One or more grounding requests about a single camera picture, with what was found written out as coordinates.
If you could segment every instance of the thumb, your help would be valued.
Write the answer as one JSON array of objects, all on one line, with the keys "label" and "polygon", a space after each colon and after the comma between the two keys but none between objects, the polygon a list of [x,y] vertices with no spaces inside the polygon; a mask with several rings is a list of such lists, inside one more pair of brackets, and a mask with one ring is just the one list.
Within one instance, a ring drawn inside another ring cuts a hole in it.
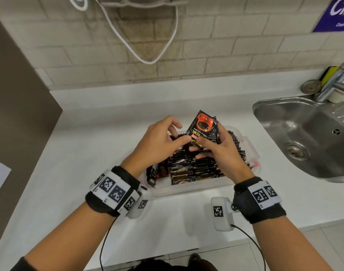
[{"label": "thumb", "polygon": [[218,147],[218,144],[211,142],[210,140],[207,140],[206,138],[198,137],[196,141],[202,145],[203,147],[206,147],[210,149],[211,151],[216,150]]},{"label": "thumb", "polygon": [[189,135],[184,135],[172,142],[174,149],[179,148],[192,140],[192,137]]}]

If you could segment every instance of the black cable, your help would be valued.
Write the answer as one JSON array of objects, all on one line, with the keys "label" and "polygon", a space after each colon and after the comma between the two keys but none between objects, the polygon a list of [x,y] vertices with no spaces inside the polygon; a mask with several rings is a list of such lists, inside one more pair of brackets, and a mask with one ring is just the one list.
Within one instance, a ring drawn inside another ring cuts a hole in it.
[{"label": "black cable", "polygon": [[114,219],[114,221],[112,222],[111,226],[109,227],[109,229],[108,229],[108,231],[107,231],[107,233],[106,233],[105,239],[104,239],[103,244],[102,244],[101,253],[99,254],[99,264],[101,265],[102,271],[104,271],[103,265],[102,265],[102,251],[103,251],[103,247],[104,247],[104,244],[106,243],[106,239],[107,239],[107,237],[108,237],[108,234],[109,234],[109,232],[111,231],[112,225],[113,225],[113,223],[116,221],[116,219],[117,219],[117,218]]},{"label": "black cable", "polygon": [[234,224],[231,224],[232,227],[234,228],[237,228],[238,230],[240,230],[242,233],[244,233],[247,237],[249,237],[251,239],[251,241],[254,242],[254,244],[257,246],[257,248],[260,250],[260,253],[261,253],[261,256],[262,256],[262,259],[263,259],[263,266],[264,266],[264,270],[266,271],[266,261],[265,261],[265,258],[263,257],[262,255],[262,251],[260,249],[260,246],[258,246],[258,244],[254,241],[253,238],[251,238],[245,231],[243,231],[241,228],[239,228],[238,226],[234,225]]}]

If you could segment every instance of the left hand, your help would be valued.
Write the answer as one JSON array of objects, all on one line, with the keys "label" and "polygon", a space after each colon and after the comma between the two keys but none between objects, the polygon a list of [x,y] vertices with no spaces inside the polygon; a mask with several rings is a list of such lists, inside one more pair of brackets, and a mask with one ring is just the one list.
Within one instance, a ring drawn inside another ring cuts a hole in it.
[{"label": "left hand", "polygon": [[146,168],[172,156],[177,148],[189,143],[192,139],[191,136],[185,135],[172,141],[167,131],[177,138],[178,133],[175,127],[181,129],[182,125],[172,116],[167,116],[150,125],[134,151],[124,159],[121,167],[133,177],[138,178]]}]

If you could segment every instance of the plastic container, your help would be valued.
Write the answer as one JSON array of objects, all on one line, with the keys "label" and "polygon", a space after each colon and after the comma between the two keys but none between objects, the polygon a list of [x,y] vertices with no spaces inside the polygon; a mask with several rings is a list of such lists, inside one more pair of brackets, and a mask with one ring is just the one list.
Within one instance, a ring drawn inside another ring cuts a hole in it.
[{"label": "plastic container", "polygon": [[[252,172],[258,176],[261,172],[261,167],[258,162],[258,159],[260,156],[257,154],[255,148],[249,141],[249,139],[245,136],[242,136],[241,132],[238,131],[235,127],[232,126],[224,126],[227,130],[232,131],[238,141],[240,142],[240,147],[242,150],[246,151],[246,161],[250,163],[250,166],[252,167]],[[158,178],[156,181],[156,186],[151,187],[149,184],[147,184],[147,176],[146,173],[143,173],[143,175],[139,178],[141,183],[143,183],[152,193],[152,196],[154,197],[162,197],[167,195],[173,195],[173,194],[179,194],[184,192],[190,192],[190,191],[197,191],[202,190],[206,188],[213,188],[213,187],[221,187],[224,185],[233,185],[233,182],[227,178],[227,177],[220,177],[220,178],[214,178],[214,179],[208,179],[203,181],[196,181],[196,182],[187,182],[183,184],[178,185],[172,185],[171,177],[165,177],[165,178]]]}]

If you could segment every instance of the sink basin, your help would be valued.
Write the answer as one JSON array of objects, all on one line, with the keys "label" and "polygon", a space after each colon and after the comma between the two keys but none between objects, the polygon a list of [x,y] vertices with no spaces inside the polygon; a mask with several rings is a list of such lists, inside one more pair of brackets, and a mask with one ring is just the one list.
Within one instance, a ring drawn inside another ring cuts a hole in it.
[{"label": "sink basin", "polygon": [[344,182],[344,126],[300,98],[259,101],[253,112],[290,162],[330,182]]}]

